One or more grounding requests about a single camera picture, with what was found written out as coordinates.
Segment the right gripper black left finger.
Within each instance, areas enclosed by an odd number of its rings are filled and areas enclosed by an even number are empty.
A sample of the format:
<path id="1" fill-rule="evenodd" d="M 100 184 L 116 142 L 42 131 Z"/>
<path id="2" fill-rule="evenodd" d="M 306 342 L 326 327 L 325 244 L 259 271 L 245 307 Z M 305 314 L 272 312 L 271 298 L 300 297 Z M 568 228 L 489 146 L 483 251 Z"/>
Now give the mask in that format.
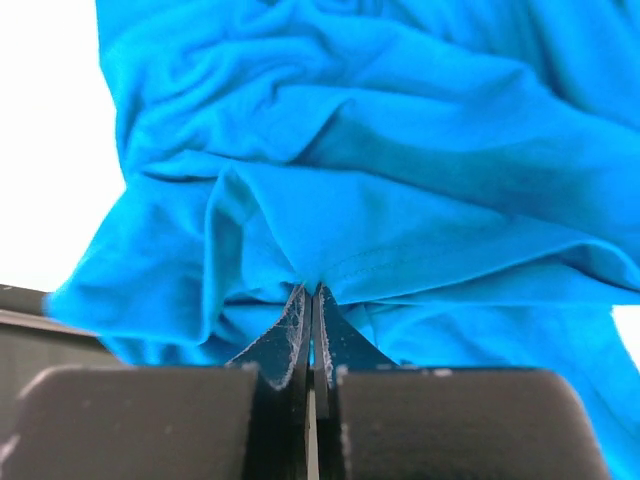
<path id="1" fill-rule="evenodd" d="M 308 292 L 303 286 L 296 286 L 276 322 L 225 366 L 255 368 L 274 390 L 305 390 L 310 355 L 310 308 Z"/>

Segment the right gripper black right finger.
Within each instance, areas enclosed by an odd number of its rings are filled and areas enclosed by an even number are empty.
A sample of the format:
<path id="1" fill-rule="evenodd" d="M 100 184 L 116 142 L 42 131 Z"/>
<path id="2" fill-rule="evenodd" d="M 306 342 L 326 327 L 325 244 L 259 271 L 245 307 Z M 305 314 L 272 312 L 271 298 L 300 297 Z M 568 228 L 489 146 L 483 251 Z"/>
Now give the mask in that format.
<path id="1" fill-rule="evenodd" d="M 344 318 L 324 284 L 312 297 L 312 352 L 316 388 L 334 388 L 339 368 L 355 372 L 399 368 Z"/>

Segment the blue t shirt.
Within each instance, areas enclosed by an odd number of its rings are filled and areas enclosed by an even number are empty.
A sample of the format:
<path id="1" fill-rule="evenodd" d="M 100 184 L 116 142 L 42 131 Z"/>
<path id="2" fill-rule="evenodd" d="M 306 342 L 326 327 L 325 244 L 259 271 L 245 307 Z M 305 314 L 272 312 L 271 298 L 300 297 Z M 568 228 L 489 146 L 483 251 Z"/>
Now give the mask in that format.
<path id="1" fill-rule="evenodd" d="M 392 360 L 532 366 L 639 475 L 635 1 L 100 1 L 125 189 L 47 314 L 219 365 L 325 284 Z"/>

